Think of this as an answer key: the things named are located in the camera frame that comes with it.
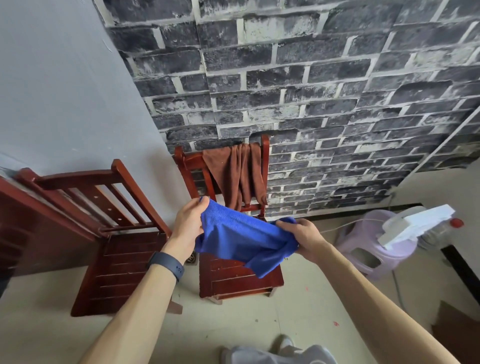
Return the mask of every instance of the person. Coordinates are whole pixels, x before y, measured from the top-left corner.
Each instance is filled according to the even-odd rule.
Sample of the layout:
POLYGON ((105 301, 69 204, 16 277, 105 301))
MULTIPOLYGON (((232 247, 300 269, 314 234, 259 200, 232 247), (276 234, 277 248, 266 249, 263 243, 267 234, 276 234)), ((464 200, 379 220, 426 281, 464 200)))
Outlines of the person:
MULTIPOLYGON (((162 252, 185 263, 192 254, 195 238, 203 232, 200 214, 208 204, 207 197, 196 198, 178 212, 172 236, 162 252)), ((329 244, 313 223, 298 219, 297 224, 282 221, 276 224, 295 235, 300 245, 297 253, 316 264, 325 274, 378 363, 458 364, 432 335, 385 297, 329 244)), ((169 269, 152 264, 80 363, 148 363, 175 284, 176 277, 169 269)), ((223 350, 221 360, 228 364, 335 363, 332 355, 321 346, 314 345, 301 351, 288 337, 284 338, 279 354, 237 347, 223 350)))

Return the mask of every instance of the brick wallpaper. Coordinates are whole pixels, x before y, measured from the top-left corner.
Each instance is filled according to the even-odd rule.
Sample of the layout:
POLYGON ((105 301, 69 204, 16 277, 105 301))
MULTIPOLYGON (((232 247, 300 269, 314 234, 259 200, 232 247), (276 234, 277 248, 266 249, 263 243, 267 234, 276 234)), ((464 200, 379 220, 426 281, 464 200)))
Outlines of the brick wallpaper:
POLYGON ((170 152, 271 135, 270 216, 381 201, 480 105, 475 0, 94 2, 170 152))

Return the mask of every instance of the red-brown wooden chair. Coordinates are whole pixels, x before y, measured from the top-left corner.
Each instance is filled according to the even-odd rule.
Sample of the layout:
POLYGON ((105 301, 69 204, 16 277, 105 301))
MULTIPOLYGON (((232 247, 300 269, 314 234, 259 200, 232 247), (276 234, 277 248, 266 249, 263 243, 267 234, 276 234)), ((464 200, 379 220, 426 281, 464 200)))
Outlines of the red-brown wooden chair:
MULTIPOLYGON (((123 163, 116 159, 110 170, 43 177, 24 168, 16 180, 87 229, 92 241, 98 244, 98 252, 87 269, 71 315, 117 312, 142 280, 153 252, 159 251, 171 235, 123 163), (128 202, 120 185, 150 221, 128 202), (118 234, 146 228, 158 231, 118 234)), ((182 306, 170 301, 167 312, 181 314, 182 306)))
MULTIPOLYGON (((262 177, 267 186, 268 157, 270 142, 268 135, 262 135, 262 177)), ((201 170, 205 179, 206 194, 216 201, 216 192, 219 190, 212 182, 212 176, 205 164, 202 153, 184 153, 181 146, 175 148, 174 155, 180 173, 183 176, 188 192, 192 198, 199 197, 197 186, 192 175, 193 170, 201 170)), ((260 210, 255 216, 265 221, 265 205, 245 205, 241 212, 260 210)), ((236 260, 218 259, 214 255, 200 254, 200 297, 221 304, 224 298, 240 297, 250 294, 267 293, 273 295, 277 287, 283 286, 283 276, 280 266, 262 279, 255 276, 253 271, 244 267, 244 263, 236 260)))

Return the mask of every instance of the forearm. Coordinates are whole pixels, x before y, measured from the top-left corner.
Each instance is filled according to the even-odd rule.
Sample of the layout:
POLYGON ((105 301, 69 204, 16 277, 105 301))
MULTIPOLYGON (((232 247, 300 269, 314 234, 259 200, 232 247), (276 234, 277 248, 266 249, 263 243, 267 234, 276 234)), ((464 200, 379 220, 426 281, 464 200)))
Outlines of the forearm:
POLYGON ((175 276, 153 264, 80 363, 148 363, 175 288, 175 276))
POLYGON ((319 244, 315 256, 378 363, 458 364, 435 338, 385 297, 332 245, 319 244))

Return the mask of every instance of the watch strap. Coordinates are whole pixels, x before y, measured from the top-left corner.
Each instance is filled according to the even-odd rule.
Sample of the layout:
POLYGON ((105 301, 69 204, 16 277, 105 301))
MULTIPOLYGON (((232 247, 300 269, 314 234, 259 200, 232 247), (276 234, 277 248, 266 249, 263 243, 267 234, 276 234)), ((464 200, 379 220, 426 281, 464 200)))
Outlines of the watch strap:
POLYGON ((177 259, 164 252, 155 252, 150 258, 147 268, 149 268, 152 264, 158 264, 167 268, 173 273, 177 279, 177 282, 180 281, 180 278, 183 276, 183 272, 185 270, 183 265, 177 259))

